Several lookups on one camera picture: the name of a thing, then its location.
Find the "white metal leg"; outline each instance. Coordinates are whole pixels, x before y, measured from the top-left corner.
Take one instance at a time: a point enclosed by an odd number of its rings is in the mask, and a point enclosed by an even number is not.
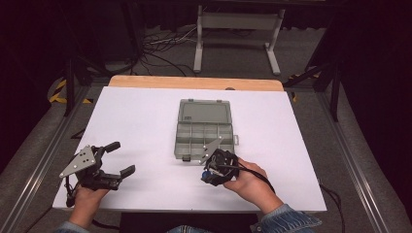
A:
[[[258,14],[222,14],[222,13],[203,13],[203,7],[197,9],[197,42],[194,55],[193,72],[200,73],[202,67],[203,41],[202,30],[205,28],[236,28],[236,29],[255,29],[272,30],[272,38],[265,44],[267,57],[269,58],[272,72],[279,76],[281,71],[275,57],[273,49],[282,25],[285,10],[280,10],[278,15],[258,15]]]
[[[276,60],[275,52],[273,51],[273,49],[275,48],[276,40],[278,38],[279,31],[281,29],[284,14],[285,14],[285,10],[279,11],[278,18],[272,30],[272,40],[270,41],[270,43],[264,44],[266,48],[267,57],[269,58],[270,66],[272,68],[273,75],[275,76],[280,76],[281,70],[279,68],[279,64],[278,64],[278,61]]]
[[[200,73],[202,69],[202,55],[203,55],[202,15],[203,15],[203,7],[199,6],[197,9],[197,42],[196,42],[196,54],[194,55],[194,65],[193,65],[194,73]]]

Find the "sleeve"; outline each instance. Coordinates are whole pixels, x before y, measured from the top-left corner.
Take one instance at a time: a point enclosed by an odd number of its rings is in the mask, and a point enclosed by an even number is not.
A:
[[[298,232],[309,233],[312,227],[318,226],[322,222],[303,212],[292,209],[288,204],[280,206],[278,209],[267,214],[261,219],[261,222],[252,226],[253,232]]]
[[[57,229],[55,229],[53,233],[89,233],[89,232],[70,221],[65,221]]]

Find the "person's left hand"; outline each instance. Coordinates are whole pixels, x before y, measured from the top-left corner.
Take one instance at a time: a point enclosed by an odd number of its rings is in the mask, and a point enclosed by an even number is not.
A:
[[[101,200],[109,191],[109,189],[93,191],[79,185],[76,189],[75,208],[69,221],[84,229],[89,228],[99,209]]]

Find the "gray plastic case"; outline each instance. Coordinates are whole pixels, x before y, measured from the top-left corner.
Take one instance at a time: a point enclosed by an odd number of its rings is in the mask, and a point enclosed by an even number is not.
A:
[[[220,149],[234,153],[230,103],[222,100],[184,99],[180,102],[175,155],[199,160],[204,145],[223,137]]]

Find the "blue component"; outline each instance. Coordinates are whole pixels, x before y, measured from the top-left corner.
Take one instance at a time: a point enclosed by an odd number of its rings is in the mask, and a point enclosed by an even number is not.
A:
[[[205,179],[205,178],[209,177],[210,175],[212,175],[211,172],[209,172],[209,171],[204,171],[204,172],[202,173],[202,179]]]

